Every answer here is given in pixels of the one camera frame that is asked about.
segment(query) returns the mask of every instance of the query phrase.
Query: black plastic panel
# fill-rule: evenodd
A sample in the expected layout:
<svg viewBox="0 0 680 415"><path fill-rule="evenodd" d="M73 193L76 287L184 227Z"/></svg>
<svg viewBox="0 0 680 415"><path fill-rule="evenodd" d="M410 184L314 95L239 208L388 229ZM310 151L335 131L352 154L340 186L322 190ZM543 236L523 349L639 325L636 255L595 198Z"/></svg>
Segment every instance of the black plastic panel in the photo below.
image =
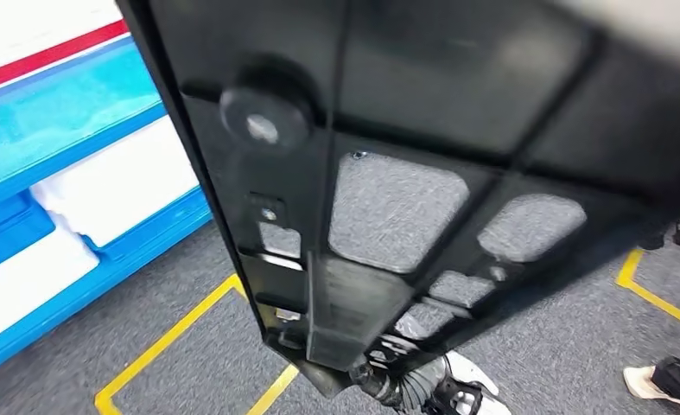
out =
<svg viewBox="0 0 680 415"><path fill-rule="evenodd" d="M381 363L371 350L395 354L384 364L404 374L680 215L680 66L548 3L118 3L264 341L327 396L353 364ZM447 170L468 189L410 267L329 245L340 163L359 150ZM527 195L575 202L586 220L527 258L486 251L480 233ZM296 230L298 258L267 252L260 223ZM493 290L471 304L430 297L448 271ZM454 318L404 339L395 323L416 303Z"/></svg>

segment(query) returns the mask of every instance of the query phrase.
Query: gray carpet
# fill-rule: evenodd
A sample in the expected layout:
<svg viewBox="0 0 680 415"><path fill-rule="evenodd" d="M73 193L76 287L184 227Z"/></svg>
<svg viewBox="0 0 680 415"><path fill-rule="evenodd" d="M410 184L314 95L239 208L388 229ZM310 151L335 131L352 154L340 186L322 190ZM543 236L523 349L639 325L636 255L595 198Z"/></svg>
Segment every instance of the gray carpet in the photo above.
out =
<svg viewBox="0 0 680 415"><path fill-rule="evenodd" d="M448 218L449 206L463 200L464 187L456 177L440 178L432 171L439 180L431 181L425 176L428 171L414 166L396 171L397 166L387 160L377 161L370 156L350 165L352 180L346 183L355 188L342 190L345 196L338 207L344 212L335 216L340 222L334 225L337 238L333 245L344 246L343 252L351 257L367 256L363 260L371 263L393 264L394 258L402 255L407 259L403 266L413 266L417 252L423 252L435 233L430 237L426 231L415 233L408 222L414 220L418 226L428 223L431 227L425 229L437 229ZM378 185L378 178L388 171L395 171L392 176L398 183ZM397 191L392 186L412 194L413 188L420 189L423 197L416 202L393 203ZM374 207L388 200L388 210ZM503 241L499 249L510 251L516 238L526 242L513 244L513 248L544 245L531 242L537 233L521 229L543 228L547 231L541 234L556 236L559 232L551 232L551 227L577 218L575 209L551 216L540 214L539 208L528 207L532 209L529 214L511 214L527 218L523 225L513 220L512 225L494 230L496 240ZM562 219L556 222L553 217ZM296 246L295 240L280 240L295 235L278 233L274 237L284 251ZM512 255L524 253L518 250ZM650 364L667 354L680 356L680 322L617 286L614 280L620 262L603 267L562 295L460 348L497 381L514 414L680 413L672 404L637 401L626 392L623 366ZM203 227L2 365L0 414L97 413L92 404L95 393L231 273L217 229L212 224ZM462 296L479 295L460 287L461 278L444 284L451 284ZM668 245L647 254L637 281L680 307L680 248ZM428 327L444 317L434 310L419 309L414 314ZM117 393L114 402L124 415L242 414L284 365L259 345L248 305L232 293ZM268 413L393 412L355 388L326 400L297 377Z"/></svg>

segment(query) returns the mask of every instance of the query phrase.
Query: round knob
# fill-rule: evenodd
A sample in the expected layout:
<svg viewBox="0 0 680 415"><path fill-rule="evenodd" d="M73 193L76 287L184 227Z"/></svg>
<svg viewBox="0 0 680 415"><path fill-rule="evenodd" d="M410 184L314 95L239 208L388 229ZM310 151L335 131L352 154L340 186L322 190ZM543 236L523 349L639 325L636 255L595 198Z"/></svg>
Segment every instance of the round knob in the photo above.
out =
<svg viewBox="0 0 680 415"><path fill-rule="evenodd" d="M220 96L220 116L230 134L263 150L290 150L312 133L311 106L280 74L263 73Z"/></svg>

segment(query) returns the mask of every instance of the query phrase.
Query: screw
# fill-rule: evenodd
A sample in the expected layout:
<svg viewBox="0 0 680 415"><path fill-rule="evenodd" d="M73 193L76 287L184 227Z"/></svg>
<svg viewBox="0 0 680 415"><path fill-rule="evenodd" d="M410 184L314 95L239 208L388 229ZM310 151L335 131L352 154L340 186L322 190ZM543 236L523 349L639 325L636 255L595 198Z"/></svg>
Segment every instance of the screw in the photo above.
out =
<svg viewBox="0 0 680 415"><path fill-rule="evenodd" d="M278 130L266 117L258 114L249 115L245 120L248 132L256 140L265 141L268 144L275 144L278 141Z"/></svg>
<svg viewBox="0 0 680 415"><path fill-rule="evenodd" d="M507 272L505 272L505 268L501 266L491 266L490 275L498 281L505 281L505 278L507 278Z"/></svg>
<svg viewBox="0 0 680 415"><path fill-rule="evenodd" d="M267 207L264 207L263 209L261 209L261 215L267 220L270 220L270 221L276 220L276 213L274 211L268 209Z"/></svg>

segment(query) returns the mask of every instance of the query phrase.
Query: blue shelf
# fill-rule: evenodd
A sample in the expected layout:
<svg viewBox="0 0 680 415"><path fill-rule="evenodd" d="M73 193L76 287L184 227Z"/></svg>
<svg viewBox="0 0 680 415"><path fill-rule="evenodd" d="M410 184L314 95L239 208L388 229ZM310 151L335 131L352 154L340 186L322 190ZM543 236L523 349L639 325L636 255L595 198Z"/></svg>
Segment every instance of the blue shelf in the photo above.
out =
<svg viewBox="0 0 680 415"><path fill-rule="evenodd" d="M166 115L131 38L0 88L0 201Z"/></svg>
<svg viewBox="0 0 680 415"><path fill-rule="evenodd" d="M0 201L0 264L53 230L54 223L28 190Z"/></svg>
<svg viewBox="0 0 680 415"><path fill-rule="evenodd" d="M166 252L210 218L207 200L202 190L195 188L102 248L105 250L98 252L100 264L94 270L0 334L0 364Z"/></svg>

